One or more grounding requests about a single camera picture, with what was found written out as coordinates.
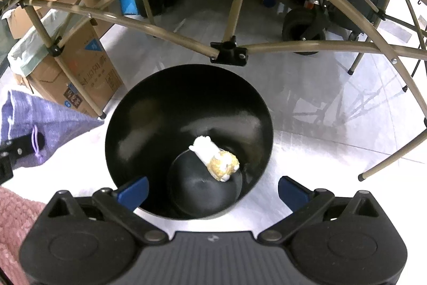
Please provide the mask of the cardboard box with blue label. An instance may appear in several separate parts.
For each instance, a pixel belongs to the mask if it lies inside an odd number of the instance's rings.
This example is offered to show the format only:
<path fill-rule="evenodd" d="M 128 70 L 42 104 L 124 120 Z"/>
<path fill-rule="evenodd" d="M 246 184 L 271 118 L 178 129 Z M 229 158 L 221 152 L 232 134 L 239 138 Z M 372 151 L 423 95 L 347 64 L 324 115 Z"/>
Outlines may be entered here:
<path fill-rule="evenodd" d="M 112 26 L 45 6 L 17 6 L 5 15 L 17 43 L 7 59 L 18 84 L 43 98 L 92 117 L 122 80 L 100 38 Z"/>

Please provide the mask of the black round trash bin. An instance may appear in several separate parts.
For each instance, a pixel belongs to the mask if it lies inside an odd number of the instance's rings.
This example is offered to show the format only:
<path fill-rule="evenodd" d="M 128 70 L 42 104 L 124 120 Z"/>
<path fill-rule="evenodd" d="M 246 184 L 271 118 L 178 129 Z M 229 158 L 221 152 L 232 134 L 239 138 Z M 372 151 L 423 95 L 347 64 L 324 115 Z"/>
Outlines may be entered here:
<path fill-rule="evenodd" d="M 237 157 L 240 168 L 228 181 L 215 180 L 190 150 L 199 136 Z M 255 187 L 273 138 L 267 105 L 248 81 L 218 66 L 184 64 L 152 74 L 124 96 L 107 129 L 106 164 L 117 187 L 148 180 L 143 210 L 206 218 Z"/>

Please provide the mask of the pink knitted rug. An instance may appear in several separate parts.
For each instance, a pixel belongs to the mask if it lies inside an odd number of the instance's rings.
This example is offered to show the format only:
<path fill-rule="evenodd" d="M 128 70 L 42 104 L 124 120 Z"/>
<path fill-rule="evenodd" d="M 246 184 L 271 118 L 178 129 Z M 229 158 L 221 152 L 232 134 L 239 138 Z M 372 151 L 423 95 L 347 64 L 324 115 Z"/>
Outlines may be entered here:
<path fill-rule="evenodd" d="M 19 249 L 44 207 L 1 187 L 1 269 L 13 284 L 29 284 L 19 263 Z"/>

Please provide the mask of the white yellow paper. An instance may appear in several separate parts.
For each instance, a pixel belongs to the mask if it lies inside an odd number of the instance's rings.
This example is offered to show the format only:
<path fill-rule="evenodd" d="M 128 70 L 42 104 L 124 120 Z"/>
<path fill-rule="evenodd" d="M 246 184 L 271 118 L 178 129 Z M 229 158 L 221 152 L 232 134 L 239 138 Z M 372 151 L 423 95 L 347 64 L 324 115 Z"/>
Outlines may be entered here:
<path fill-rule="evenodd" d="M 231 175 L 240 170 L 238 158 L 229 151 L 218 147 L 209 136 L 197 137 L 189 150 L 194 152 L 218 182 L 227 182 Z"/>

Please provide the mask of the black wheeled cart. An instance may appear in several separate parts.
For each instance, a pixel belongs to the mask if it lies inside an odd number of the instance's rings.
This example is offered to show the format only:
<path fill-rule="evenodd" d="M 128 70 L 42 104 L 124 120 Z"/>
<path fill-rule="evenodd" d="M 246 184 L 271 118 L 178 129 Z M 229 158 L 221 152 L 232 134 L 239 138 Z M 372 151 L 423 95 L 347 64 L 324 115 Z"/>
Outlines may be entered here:
<path fill-rule="evenodd" d="M 282 28 L 283 41 L 324 41 L 325 31 L 336 24 L 350 31 L 349 41 L 356 41 L 362 30 L 345 14 L 327 0 L 316 0 L 319 4 L 306 4 L 292 9 L 284 18 Z M 371 0 L 378 8 L 372 9 L 365 0 L 348 0 L 370 22 L 378 19 L 378 13 L 384 13 L 389 0 Z"/>

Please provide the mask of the purple drawstring cloth bag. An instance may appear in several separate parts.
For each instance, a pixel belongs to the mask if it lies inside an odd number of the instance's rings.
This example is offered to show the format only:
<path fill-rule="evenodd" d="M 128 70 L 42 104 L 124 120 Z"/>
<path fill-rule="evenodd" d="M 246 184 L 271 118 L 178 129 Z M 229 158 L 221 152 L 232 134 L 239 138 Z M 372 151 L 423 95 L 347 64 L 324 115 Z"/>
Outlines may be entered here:
<path fill-rule="evenodd" d="M 1 142 L 14 144 L 13 169 L 44 164 L 62 145 L 102 125 L 102 120 L 55 102 L 10 90 L 1 95 Z"/>

